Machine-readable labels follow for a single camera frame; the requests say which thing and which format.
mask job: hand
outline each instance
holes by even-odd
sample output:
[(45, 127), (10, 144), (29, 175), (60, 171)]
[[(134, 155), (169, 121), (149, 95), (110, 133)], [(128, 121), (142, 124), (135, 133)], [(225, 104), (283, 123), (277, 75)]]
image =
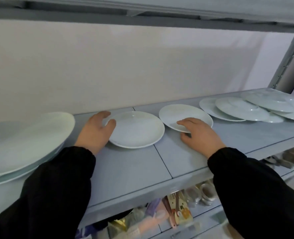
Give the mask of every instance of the hand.
[(177, 121), (177, 124), (185, 126), (191, 132), (191, 137), (182, 132), (180, 134), (181, 140), (207, 158), (211, 157), (220, 148), (226, 147), (214, 130), (197, 118), (185, 118)]
[(97, 153), (106, 145), (116, 127), (115, 119), (109, 120), (107, 125), (103, 127), (102, 121), (109, 115), (110, 112), (104, 111), (89, 118), (81, 130), (75, 146), (87, 148), (93, 153), (93, 155), (97, 155)]

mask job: person's right hand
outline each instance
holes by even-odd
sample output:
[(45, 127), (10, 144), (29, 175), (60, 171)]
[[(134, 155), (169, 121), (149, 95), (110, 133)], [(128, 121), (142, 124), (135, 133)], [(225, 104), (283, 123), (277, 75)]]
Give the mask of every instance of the person's right hand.
[(191, 132), (191, 137), (182, 132), (181, 140), (207, 158), (226, 147), (214, 130), (197, 118), (185, 118), (177, 121), (177, 124), (185, 126)]

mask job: purple package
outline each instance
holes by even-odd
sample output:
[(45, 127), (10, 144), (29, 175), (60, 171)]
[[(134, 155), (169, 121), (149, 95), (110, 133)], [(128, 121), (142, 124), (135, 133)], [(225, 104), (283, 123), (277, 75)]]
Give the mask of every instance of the purple package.
[(153, 201), (151, 201), (149, 205), (147, 206), (145, 215), (149, 215), (153, 217), (160, 202), (161, 202), (161, 198), (154, 199)]

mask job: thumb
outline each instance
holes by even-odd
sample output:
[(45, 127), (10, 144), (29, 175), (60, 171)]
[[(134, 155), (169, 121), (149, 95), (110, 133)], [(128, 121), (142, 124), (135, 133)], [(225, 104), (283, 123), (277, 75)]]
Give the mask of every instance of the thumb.
[(106, 132), (106, 135), (108, 135), (110, 137), (112, 135), (115, 127), (116, 127), (116, 120), (110, 119), (108, 121), (107, 125), (103, 129)]
[(180, 139), (181, 139), (181, 141), (183, 141), (185, 144), (187, 144), (188, 146), (190, 145), (190, 143), (191, 143), (191, 138), (188, 136), (188, 135), (186, 135), (184, 132), (181, 132), (180, 133)]

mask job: black jacket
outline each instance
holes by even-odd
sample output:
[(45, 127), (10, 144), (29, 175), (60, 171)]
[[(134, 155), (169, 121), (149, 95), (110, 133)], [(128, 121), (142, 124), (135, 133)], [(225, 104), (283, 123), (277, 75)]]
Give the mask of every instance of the black jacket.
[[(208, 166), (230, 224), (245, 239), (294, 238), (294, 190), (275, 171), (233, 148), (217, 151)], [(95, 157), (78, 147), (39, 166), (0, 214), (0, 238), (74, 238), (94, 167)]]

